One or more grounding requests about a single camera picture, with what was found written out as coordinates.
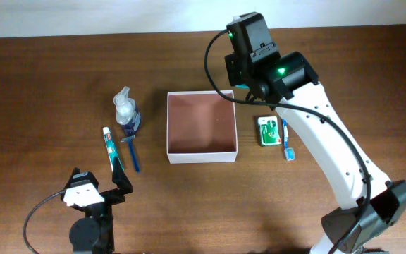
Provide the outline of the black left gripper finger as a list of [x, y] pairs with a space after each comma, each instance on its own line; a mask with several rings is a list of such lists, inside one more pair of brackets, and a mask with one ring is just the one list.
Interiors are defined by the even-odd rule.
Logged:
[[125, 175], [119, 158], [113, 159], [112, 182], [117, 185], [122, 194], [129, 194], [133, 191], [133, 186]]
[[81, 173], [79, 168], [75, 167], [64, 188], [73, 188], [88, 183], [91, 183], [96, 189], [98, 189], [99, 182], [92, 172], [86, 171]]

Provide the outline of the foam pump bottle blue liquid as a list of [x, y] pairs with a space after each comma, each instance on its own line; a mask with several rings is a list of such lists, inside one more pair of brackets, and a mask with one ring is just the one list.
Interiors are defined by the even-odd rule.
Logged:
[[135, 135], [141, 124], [141, 114], [133, 98], [129, 97], [130, 88], [125, 86], [113, 98], [116, 106], [116, 121], [126, 136]]

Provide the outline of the green soap box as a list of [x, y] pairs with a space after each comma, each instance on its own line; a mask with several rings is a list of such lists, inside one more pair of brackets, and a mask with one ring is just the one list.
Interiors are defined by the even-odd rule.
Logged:
[[278, 131], [278, 118], [276, 116], [260, 116], [257, 119], [261, 146], [280, 145], [281, 137]]

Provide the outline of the blue white toothbrush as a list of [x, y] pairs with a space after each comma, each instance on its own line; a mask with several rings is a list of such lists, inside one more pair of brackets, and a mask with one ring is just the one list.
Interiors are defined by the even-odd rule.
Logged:
[[287, 122], [284, 119], [282, 119], [282, 124], [283, 124], [283, 148], [285, 159], [287, 161], [293, 161], [295, 159], [295, 153], [294, 150], [288, 144], [289, 134]]

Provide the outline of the teal mouthwash bottle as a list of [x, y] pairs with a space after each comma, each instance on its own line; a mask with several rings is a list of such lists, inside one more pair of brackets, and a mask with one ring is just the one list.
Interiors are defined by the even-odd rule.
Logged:
[[239, 88], [239, 89], [244, 89], [244, 90], [249, 90], [250, 89], [246, 84], [236, 85], [235, 87]]

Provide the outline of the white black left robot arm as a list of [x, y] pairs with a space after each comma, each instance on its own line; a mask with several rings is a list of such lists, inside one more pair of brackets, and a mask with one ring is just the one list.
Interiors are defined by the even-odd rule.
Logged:
[[84, 213], [84, 217], [70, 228], [69, 240], [74, 253], [115, 251], [112, 207], [125, 202], [125, 195], [133, 191], [118, 158], [113, 162], [112, 182], [116, 184], [114, 189], [100, 193], [99, 182], [93, 173], [82, 173], [78, 168], [73, 170], [61, 200]]

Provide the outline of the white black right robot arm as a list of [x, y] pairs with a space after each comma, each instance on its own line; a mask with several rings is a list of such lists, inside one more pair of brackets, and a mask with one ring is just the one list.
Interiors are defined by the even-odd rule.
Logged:
[[299, 52], [225, 57], [230, 85], [247, 85], [245, 104], [266, 105], [299, 135], [321, 167], [338, 207], [321, 219], [311, 253], [364, 253], [364, 244], [406, 210], [406, 181], [391, 180], [365, 154]]

